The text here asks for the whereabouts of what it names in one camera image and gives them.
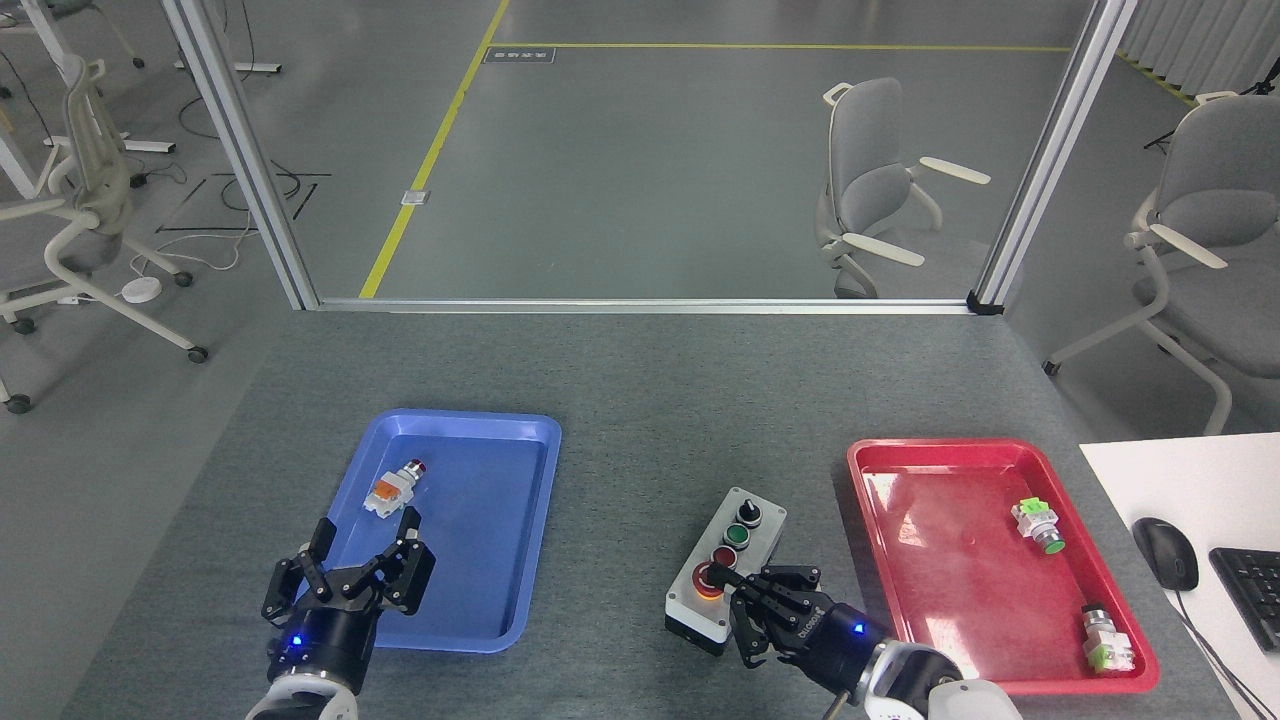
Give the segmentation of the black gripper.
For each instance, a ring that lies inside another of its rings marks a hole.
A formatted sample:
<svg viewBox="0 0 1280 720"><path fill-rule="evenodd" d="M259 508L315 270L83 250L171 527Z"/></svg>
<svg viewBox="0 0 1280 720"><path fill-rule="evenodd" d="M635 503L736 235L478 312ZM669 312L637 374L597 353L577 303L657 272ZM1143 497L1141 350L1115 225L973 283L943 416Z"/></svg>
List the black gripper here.
<svg viewBox="0 0 1280 720"><path fill-rule="evenodd" d="M279 560L262 601L261 616L280 623L282 634L270 650L268 679L310 674L361 691L376 639L381 606L415 615L436 564L420 537L421 514L404 507L396 541L365 565L364 578L374 588L347 598L326 579L323 566L337 525L320 518L307 543L291 559ZM297 600L306 582L308 592Z"/></svg>
<svg viewBox="0 0 1280 720"><path fill-rule="evenodd" d="M824 689L854 697L876 648L893 638L863 611L817 600L820 569L814 565L765 565L742 577L710 562L707 580L718 589L733 588L731 624L748 669L763 665L774 650L782 664L799 667Z"/></svg>

